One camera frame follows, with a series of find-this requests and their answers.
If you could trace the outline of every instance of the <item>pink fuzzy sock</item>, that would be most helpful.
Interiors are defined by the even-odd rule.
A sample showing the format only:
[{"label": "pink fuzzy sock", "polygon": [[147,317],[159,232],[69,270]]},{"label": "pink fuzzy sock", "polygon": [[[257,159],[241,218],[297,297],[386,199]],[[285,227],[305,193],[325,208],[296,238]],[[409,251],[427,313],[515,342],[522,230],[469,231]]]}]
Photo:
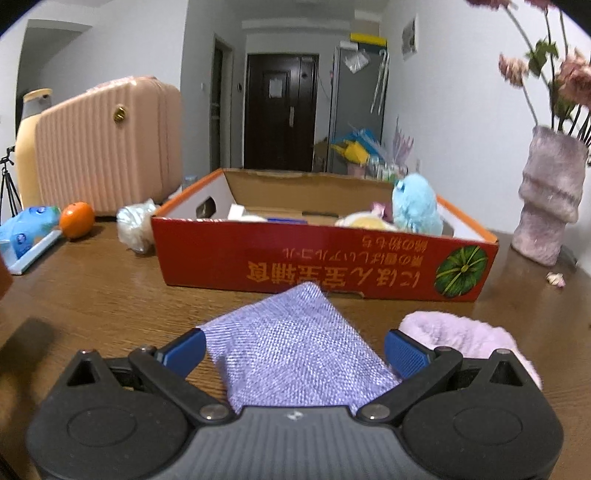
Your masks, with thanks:
[{"label": "pink fuzzy sock", "polygon": [[507,348],[542,389],[542,380],[534,366],[517,349],[514,338],[501,327],[492,327],[451,313],[414,312],[407,315],[399,327],[402,333],[412,337],[427,348],[450,346],[465,358],[489,358],[498,348]]}]

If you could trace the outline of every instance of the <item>yellow bag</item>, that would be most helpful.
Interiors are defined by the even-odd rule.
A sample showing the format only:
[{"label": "yellow bag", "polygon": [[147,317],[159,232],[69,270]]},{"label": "yellow bag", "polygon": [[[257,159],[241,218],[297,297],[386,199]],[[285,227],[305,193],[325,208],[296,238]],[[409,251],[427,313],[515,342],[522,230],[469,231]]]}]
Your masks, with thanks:
[{"label": "yellow bag", "polygon": [[335,150],[338,154],[342,155],[345,159],[351,163],[358,165],[365,165],[369,160],[369,153],[363,148],[359,142],[352,142],[351,140],[345,140],[345,148],[338,145],[331,145],[330,148]]}]

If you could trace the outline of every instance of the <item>pink bag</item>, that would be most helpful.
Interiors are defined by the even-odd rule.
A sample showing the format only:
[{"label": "pink bag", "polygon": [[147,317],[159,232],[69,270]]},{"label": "pink bag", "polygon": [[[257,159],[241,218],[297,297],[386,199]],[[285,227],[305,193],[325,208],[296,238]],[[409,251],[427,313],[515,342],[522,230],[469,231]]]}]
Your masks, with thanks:
[{"label": "pink bag", "polygon": [[181,96],[155,77],[94,87],[41,115],[35,132],[45,205],[87,202],[97,216],[181,185]]}]

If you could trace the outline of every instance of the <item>cardboard box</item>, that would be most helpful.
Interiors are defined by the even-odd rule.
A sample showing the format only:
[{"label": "cardboard box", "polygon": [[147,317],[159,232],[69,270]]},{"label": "cardboard box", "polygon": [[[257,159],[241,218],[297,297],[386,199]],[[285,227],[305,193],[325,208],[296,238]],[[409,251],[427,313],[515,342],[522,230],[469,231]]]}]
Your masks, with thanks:
[{"label": "cardboard box", "polygon": [[[152,219],[168,285],[279,293],[305,281],[368,299],[474,301],[497,238],[443,199],[444,236],[339,228],[338,217],[391,201],[392,185],[331,174],[218,170]],[[308,225],[241,223],[231,204]]]}]

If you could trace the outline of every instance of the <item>beige bottle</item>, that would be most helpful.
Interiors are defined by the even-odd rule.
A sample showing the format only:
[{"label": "beige bottle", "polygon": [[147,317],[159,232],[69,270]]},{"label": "beige bottle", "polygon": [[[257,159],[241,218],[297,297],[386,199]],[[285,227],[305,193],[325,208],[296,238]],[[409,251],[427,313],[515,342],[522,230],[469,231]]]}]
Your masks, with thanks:
[{"label": "beige bottle", "polygon": [[23,209],[43,205],[39,191],[35,128],[41,113],[51,107],[52,90],[44,88],[26,94],[22,101],[22,120],[15,144],[15,168]]}]

